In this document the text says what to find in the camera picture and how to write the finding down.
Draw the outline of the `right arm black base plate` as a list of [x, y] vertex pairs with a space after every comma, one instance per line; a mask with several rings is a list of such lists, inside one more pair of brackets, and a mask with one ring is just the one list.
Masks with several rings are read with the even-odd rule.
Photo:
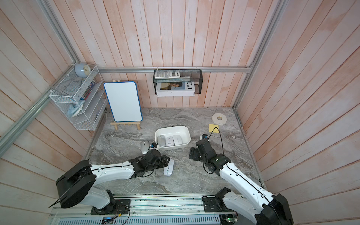
[[203, 208], [205, 212], [221, 212], [221, 213], [234, 213], [233, 210], [228, 209], [218, 198], [216, 197], [202, 197]]

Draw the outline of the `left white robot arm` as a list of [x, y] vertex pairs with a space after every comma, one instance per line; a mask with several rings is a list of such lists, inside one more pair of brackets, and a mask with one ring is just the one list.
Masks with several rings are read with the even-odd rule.
[[119, 164], [92, 165], [89, 160], [83, 160], [56, 181], [59, 198], [53, 205], [59, 203], [67, 209], [84, 204], [93, 207], [99, 215], [111, 214], [117, 202], [110, 190], [98, 189], [97, 185], [144, 177], [147, 172], [167, 167], [169, 162], [170, 158], [156, 149]]

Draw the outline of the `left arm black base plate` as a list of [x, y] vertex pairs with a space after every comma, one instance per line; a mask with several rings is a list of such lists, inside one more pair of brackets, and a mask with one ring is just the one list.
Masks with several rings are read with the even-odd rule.
[[95, 207], [91, 210], [91, 215], [115, 215], [115, 214], [125, 214], [128, 215], [130, 211], [130, 199], [119, 199], [114, 200], [109, 203], [104, 209], [99, 210]]

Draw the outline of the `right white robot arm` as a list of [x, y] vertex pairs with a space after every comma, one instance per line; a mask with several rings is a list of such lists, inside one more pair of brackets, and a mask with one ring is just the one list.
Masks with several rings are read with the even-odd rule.
[[216, 193], [212, 205], [220, 212], [231, 210], [244, 216], [255, 225], [292, 225], [294, 220], [288, 200], [281, 194], [274, 195], [257, 185], [224, 154], [217, 154], [208, 139], [192, 147], [189, 159], [202, 162], [205, 170], [230, 183], [240, 192], [229, 188]]

